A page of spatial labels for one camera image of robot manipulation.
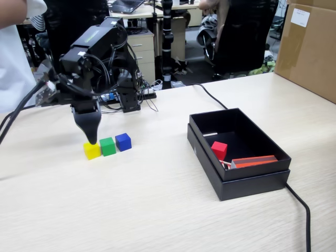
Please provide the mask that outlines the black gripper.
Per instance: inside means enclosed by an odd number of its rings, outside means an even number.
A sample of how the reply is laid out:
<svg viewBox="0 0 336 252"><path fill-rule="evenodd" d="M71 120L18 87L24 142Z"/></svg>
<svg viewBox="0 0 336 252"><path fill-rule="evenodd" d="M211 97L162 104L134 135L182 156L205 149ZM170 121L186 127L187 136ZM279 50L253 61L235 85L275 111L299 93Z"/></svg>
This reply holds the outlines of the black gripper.
<svg viewBox="0 0 336 252"><path fill-rule="evenodd" d="M84 132L90 144L96 144L101 121L97 97L84 89L70 89L70 93L70 105L76 125Z"/></svg>

